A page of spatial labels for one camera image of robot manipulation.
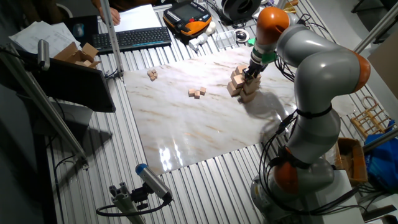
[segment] stack of wooden blocks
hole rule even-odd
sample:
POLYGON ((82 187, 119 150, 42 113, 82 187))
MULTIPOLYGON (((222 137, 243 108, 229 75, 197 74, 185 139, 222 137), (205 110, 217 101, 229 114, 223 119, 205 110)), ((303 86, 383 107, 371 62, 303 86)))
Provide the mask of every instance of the stack of wooden blocks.
POLYGON ((150 80, 153 82, 153 81, 155 81, 155 79, 157 79, 157 72, 156 72, 156 70, 149 70, 148 72, 147 72, 147 74, 148 74, 148 76, 149 76, 149 78, 150 78, 150 80))
POLYGON ((243 103, 249 103, 256 97, 256 90, 260 87, 261 75, 259 74, 257 78, 245 80, 243 75, 245 68, 247 68, 245 65, 236 67, 231 74, 231 82, 228 83, 226 88, 232 97, 241 96, 243 103))

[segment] blue cap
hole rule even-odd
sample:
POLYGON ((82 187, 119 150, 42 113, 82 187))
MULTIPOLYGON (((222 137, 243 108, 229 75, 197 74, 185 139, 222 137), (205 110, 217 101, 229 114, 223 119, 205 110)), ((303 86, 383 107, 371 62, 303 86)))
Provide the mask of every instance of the blue cap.
POLYGON ((146 167, 148 167, 147 164, 138 164, 136 166, 136 173, 139 175, 146 167))

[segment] computer monitor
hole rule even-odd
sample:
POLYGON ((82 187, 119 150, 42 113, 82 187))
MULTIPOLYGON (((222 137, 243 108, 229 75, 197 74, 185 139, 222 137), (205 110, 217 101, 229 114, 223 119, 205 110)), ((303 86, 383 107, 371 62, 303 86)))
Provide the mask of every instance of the computer monitor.
MULTIPOLYGON (((37 54, 18 51, 19 55, 37 63, 37 54)), ((116 111, 102 71, 50 58, 47 71, 32 71, 47 96, 87 106, 93 111, 116 111)))

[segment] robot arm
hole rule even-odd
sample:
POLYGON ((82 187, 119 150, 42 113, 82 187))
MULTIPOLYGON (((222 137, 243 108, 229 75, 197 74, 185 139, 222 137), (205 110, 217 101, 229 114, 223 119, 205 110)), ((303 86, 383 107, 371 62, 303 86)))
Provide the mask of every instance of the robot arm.
MULTIPOLYGON (((331 165, 320 159, 340 133, 340 117, 331 107, 331 100, 359 90, 370 75, 369 62, 362 56, 304 26, 289 27, 288 18, 284 11, 272 7, 260 13, 256 45, 245 73, 246 78, 256 77, 267 66, 264 56, 275 49, 286 63, 297 67, 295 129, 286 146, 279 149, 281 162, 268 180, 271 192, 285 202, 319 191, 333 182, 331 165)), ((264 210, 264 205, 272 205, 272 200, 260 185, 259 179, 254 179, 252 198, 264 210)))
POLYGON ((289 26, 296 24, 295 14, 287 14, 276 7, 267 7, 261 11, 257 21, 256 43, 251 53, 249 68, 244 71, 245 78, 257 78, 268 63, 275 60, 277 41, 289 26))

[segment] small plastic container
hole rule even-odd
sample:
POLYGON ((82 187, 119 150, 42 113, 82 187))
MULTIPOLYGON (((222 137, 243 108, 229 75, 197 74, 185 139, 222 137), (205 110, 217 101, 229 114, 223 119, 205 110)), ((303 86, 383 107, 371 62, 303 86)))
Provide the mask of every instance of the small plastic container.
POLYGON ((236 44, 235 31, 230 30, 217 34, 216 45, 219 49, 230 47, 236 44))

